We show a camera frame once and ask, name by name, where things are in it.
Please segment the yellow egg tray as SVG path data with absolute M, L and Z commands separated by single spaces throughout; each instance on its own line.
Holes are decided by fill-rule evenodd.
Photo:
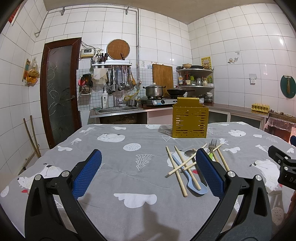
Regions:
M 260 113 L 269 113 L 270 107 L 267 104 L 262 103 L 254 103 L 251 105 L 251 109 L 256 112 Z

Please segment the gas stove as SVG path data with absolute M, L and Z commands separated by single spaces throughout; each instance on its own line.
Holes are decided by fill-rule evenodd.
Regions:
M 147 105 L 147 106 L 173 106 L 177 102 L 178 102 L 177 99 L 170 99 L 170 98 L 148 98 L 148 97 L 141 98 L 142 105 Z

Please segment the corner metal shelf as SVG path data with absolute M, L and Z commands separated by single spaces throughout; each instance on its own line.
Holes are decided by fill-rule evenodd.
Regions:
M 202 65 L 183 64 L 176 67 L 178 89 L 185 90 L 183 97 L 197 97 L 202 103 L 214 102 L 213 69 Z

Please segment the metal spoon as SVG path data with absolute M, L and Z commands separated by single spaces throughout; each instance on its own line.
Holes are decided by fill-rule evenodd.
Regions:
M 193 150 L 187 150 L 187 151 L 185 151 L 185 155 L 188 158 L 191 157 L 191 156 L 193 156 L 192 157 L 192 160 L 193 160 L 193 162 L 195 161 L 195 155 L 196 155 L 196 152 L 195 151 L 193 151 Z

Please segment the stainless steel cooking pot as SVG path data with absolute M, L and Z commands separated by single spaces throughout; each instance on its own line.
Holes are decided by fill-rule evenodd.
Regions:
M 143 89 L 145 90 L 145 95 L 148 99 L 150 98 L 162 98 L 164 94 L 165 86 L 157 85 L 153 83 L 149 86 L 144 86 Z

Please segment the round woven tray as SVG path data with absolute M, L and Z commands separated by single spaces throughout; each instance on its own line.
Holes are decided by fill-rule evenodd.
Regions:
M 125 60 L 130 54 L 130 46 L 125 40 L 114 39 L 107 45 L 107 54 L 113 60 Z

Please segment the green handled metal fork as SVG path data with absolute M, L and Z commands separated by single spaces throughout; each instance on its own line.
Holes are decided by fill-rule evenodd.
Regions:
M 215 155 L 215 153 L 214 153 L 214 149 L 216 148 L 216 145 L 217 145 L 217 140 L 212 139 L 210 144 L 209 144 L 209 150 L 210 150 L 210 153 L 212 154 L 215 162 L 219 162 L 216 155 Z

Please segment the wooden cutting board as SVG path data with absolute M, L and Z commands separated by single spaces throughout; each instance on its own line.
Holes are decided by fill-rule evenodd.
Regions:
M 152 79 L 157 85 L 163 86 L 166 89 L 174 87 L 173 68 L 171 66 L 153 64 Z

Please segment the yellow wall poster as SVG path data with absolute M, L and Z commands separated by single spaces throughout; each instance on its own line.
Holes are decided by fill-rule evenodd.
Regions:
M 207 56 L 201 58 L 201 65 L 204 67 L 204 69 L 212 70 L 211 57 Z

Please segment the green round wall board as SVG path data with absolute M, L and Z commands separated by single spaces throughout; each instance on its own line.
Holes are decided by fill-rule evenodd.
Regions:
M 280 80 L 280 89 L 286 98 L 294 98 L 296 83 L 292 76 L 283 75 Z

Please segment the black wok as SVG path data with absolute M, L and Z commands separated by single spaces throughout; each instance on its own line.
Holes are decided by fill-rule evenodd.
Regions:
M 182 97 L 185 95 L 186 92 L 193 92 L 194 90 L 186 90 L 181 88 L 173 88 L 167 89 L 167 93 L 170 95 L 171 98 Z

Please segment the wall utensil rack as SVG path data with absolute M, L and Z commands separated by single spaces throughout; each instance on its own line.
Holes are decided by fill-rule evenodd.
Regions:
M 91 58 L 91 76 L 95 84 L 103 86 L 108 94 L 130 91 L 136 86 L 132 74 L 132 63 L 128 54 L 120 52 L 98 53 Z

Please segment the wooden chopstick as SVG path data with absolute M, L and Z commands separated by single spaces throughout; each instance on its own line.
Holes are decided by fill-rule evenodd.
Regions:
M 217 152 L 218 152 L 218 154 L 220 156 L 220 159 L 221 159 L 222 163 L 224 164 L 224 167 L 225 167 L 226 171 L 230 171 L 230 168 L 229 168 L 228 164 L 226 163 L 225 158 L 223 157 L 222 152 L 220 151 L 219 148 L 217 149 Z
M 219 144 L 217 147 L 213 148 L 213 153 L 219 149 L 222 146 L 222 144 Z M 187 169 L 191 169 L 192 167 L 195 167 L 195 165 L 197 164 L 197 162 L 193 162 L 192 164 L 190 164 L 189 166 L 185 167 L 183 170 L 187 170 Z
M 185 160 L 184 160 L 182 154 L 180 153 L 180 150 L 177 148 L 177 146 L 174 146 L 174 148 L 175 148 L 175 150 L 176 150 L 178 156 L 180 157 L 180 160 L 181 160 L 182 163 L 183 163 Z M 187 171 L 187 172 L 189 173 L 189 175 L 191 176 L 192 181 L 194 182 L 195 187 L 196 187 L 198 190 L 201 190 L 201 186 L 199 185 L 199 183 L 198 183 L 198 181 L 196 180 L 196 178 L 195 178 L 194 174 L 192 173 L 192 171 L 191 171 L 190 169 L 187 169 L 187 170 L 185 170 L 185 171 Z
M 177 165 L 175 164 L 175 161 L 173 160 L 173 157 L 172 157 L 172 155 L 171 155 L 171 153 L 170 153 L 170 150 L 169 150 L 168 146 L 166 146 L 166 152 L 167 152 L 168 157 L 169 157 L 169 159 L 170 159 L 170 161 L 171 161 L 171 164 L 172 164 L 172 166 L 173 166 L 173 169 L 177 168 Z M 179 183 L 179 185 L 180 185 L 180 188 L 181 188 L 181 191 L 182 191 L 182 195 L 183 195 L 183 197 L 187 197 L 188 194 L 187 194 L 187 191 L 186 191 L 186 189 L 185 189 L 185 185 L 184 185 L 184 183 L 183 183 L 183 181 L 182 181 L 182 178 L 181 178 L 181 176 L 180 176 L 180 173 L 178 172 L 178 170 L 175 170 L 174 173 L 175 173 L 175 175 L 176 175 L 176 177 L 177 177 L 177 180 L 178 180 L 178 183 Z
M 168 175 L 170 176 L 171 174 L 175 173 L 177 170 L 181 169 L 183 166 L 185 166 L 191 159 L 193 156 L 189 157 L 186 161 L 184 161 L 182 164 L 178 165 L 176 168 L 174 168 L 172 171 L 170 171 L 168 173 Z

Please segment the white wall socket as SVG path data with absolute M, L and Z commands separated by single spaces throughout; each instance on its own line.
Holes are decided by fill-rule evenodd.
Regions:
M 251 85 L 255 85 L 256 84 L 256 80 L 257 80 L 257 75 L 256 74 L 249 74 L 249 80 L 250 80 L 250 84 Z

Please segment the light blue plastic spoon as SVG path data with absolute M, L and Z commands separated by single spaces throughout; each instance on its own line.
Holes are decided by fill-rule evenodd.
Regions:
M 176 164 L 180 165 L 182 164 L 182 161 L 180 160 L 180 157 L 178 156 L 177 153 L 172 154 L 173 160 L 175 161 Z M 198 190 L 195 185 L 194 182 L 192 181 L 191 176 L 189 175 L 189 173 L 185 170 L 183 170 L 184 167 L 181 168 L 182 173 L 186 176 L 188 183 L 187 183 L 187 187 L 189 188 L 189 190 L 191 190 L 192 192 L 196 193 L 197 195 L 204 195 L 208 192 L 207 187 L 201 183 L 200 181 L 198 181 L 199 185 L 201 186 L 201 190 Z

